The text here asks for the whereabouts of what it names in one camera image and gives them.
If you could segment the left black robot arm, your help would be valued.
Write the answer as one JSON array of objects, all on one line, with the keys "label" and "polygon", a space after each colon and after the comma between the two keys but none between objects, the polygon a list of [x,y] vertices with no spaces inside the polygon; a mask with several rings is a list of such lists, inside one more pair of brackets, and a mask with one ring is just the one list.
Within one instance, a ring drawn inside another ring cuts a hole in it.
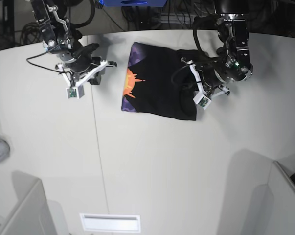
[{"label": "left black robot arm", "polygon": [[[193,22],[192,33],[197,58],[181,58],[193,74],[197,85],[193,101],[203,109],[209,106],[213,98],[230,94],[226,86],[228,83],[246,80],[253,73],[246,24],[246,16],[249,14],[248,1],[216,0],[214,8],[214,14],[196,17]],[[216,57],[208,56],[200,46],[197,31],[207,21],[215,23],[218,37],[223,43],[222,47],[217,49]]]}]

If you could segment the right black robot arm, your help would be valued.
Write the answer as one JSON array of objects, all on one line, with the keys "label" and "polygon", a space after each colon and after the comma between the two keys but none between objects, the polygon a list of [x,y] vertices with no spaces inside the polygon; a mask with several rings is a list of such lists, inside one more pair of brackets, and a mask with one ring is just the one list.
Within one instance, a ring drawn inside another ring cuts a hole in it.
[{"label": "right black robot arm", "polygon": [[99,48],[98,43],[86,46],[80,43],[82,34],[79,29],[92,22],[96,1],[90,1],[90,16],[83,23],[71,21],[71,8],[79,5],[79,0],[32,0],[30,3],[46,53],[61,60],[53,72],[62,75],[69,89],[81,87],[85,82],[99,85],[99,73],[117,63],[92,55]]}]

